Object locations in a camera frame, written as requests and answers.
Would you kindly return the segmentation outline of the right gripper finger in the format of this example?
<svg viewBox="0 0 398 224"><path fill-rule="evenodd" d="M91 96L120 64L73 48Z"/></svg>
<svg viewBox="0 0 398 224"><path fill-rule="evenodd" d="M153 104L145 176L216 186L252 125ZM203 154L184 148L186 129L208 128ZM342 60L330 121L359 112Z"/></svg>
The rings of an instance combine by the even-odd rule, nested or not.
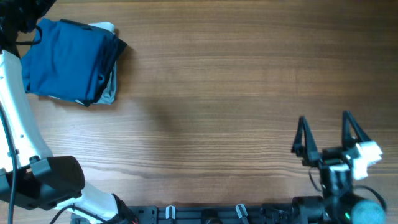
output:
<svg viewBox="0 0 398 224"><path fill-rule="evenodd" d="M341 143L344 148L351 148L356 143L368 142L371 140L349 110L343 112L341 137Z"/></svg>
<svg viewBox="0 0 398 224"><path fill-rule="evenodd" d="M303 163L318 163L320 153L318 152L310 126L304 116L298 121L298 128L293 141L291 153L301 157Z"/></svg>

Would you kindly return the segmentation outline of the blue polo shirt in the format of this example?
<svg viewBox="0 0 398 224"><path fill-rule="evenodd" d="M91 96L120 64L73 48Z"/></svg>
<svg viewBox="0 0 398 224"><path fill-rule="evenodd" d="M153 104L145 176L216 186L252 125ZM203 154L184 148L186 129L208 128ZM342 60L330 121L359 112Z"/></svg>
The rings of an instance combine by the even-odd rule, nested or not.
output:
<svg viewBox="0 0 398 224"><path fill-rule="evenodd" d="M93 26L42 19L42 35L22 57L24 89L63 100L94 100L111 33Z"/></svg>

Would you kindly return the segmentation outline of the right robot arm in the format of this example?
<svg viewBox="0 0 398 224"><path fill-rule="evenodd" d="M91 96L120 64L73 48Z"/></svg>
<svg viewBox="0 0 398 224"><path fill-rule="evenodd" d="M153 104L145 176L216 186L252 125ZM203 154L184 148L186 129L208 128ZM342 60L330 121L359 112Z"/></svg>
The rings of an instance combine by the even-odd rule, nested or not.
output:
<svg viewBox="0 0 398 224"><path fill-rule="evenodd" d="M319 151L305 117L298 121L292 153L302 165L318 169L320 197L295 197L294 223L384 223L387 203L370 187L375 200L356 195L356 180L367 177L368 167L381 160L380 146L360 127L350 111L343 112L341 145Z"/></svg>

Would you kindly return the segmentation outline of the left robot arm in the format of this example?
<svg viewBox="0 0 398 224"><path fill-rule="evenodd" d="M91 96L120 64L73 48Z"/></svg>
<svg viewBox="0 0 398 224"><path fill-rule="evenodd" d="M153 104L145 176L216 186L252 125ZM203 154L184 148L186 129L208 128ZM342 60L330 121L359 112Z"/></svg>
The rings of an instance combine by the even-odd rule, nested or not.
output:
<svg viewBox="0 0 398 224"><path fill-rule="evenodd" d="M85 180L73 156L55 156L35 122L28 93L85 105L115 76L126 44L111 30L45 18L52 1L1 2L1 200L14 209L69 211L90 223L137 223L115 194Z"/></svg>

